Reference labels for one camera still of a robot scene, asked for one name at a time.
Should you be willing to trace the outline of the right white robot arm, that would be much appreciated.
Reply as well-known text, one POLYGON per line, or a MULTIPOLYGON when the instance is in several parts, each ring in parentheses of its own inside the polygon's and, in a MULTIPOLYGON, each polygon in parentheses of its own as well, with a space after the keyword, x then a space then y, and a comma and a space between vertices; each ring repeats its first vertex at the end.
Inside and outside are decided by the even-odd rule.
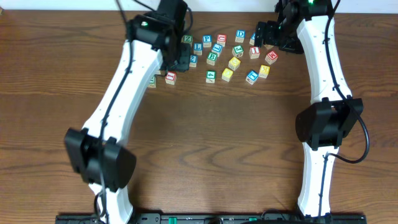
POLYGON ((303 145, 303 181, 297 200, 298 220, 305 223, 344 223, 348 215, 332 215, 330 185, 334 161, 358 164, 368 155, 368 129, 361 118, 363 101, 353 98, 344 78, 335 41, 331 1, 279 1, 276 21, 259 22, 254 45, 273 45, 281 51, 304 54, 310 77, 310 106, 296 116, 295 131, 303 145), (365 150, 358 159, 338 154, 342 141, 359 123, 365 150))

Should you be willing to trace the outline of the green R block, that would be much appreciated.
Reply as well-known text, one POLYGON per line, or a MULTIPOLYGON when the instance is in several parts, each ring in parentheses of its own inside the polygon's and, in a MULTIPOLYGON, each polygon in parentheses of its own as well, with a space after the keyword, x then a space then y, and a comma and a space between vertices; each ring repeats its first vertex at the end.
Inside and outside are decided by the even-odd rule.
POLYGON ((149 84, 148 84, 148 88, 156 88, 156 86, 157 86, 157 79, 156 79, 156 76, 154 75, 151 79, 150 79, 150 81, 149 81, 149 84))

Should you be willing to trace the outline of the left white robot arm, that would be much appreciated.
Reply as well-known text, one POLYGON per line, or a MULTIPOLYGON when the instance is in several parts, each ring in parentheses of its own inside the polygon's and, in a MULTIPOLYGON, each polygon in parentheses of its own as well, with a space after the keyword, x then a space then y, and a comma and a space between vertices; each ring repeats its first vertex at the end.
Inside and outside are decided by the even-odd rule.
POLYGON ((68 129, 64 144, 73 171, 94 192, 92 215, 59 215, 56 223, 129 223, 134 208, 127 185, 136 156, 126 149, 134 115, 149 82, 158 71, 189 69, 190 44, 182 42, 190 28, 185 15, 192 10, 183 0, 161 0, 128 20, 121 59, 97 109, 80 130, 68 129))

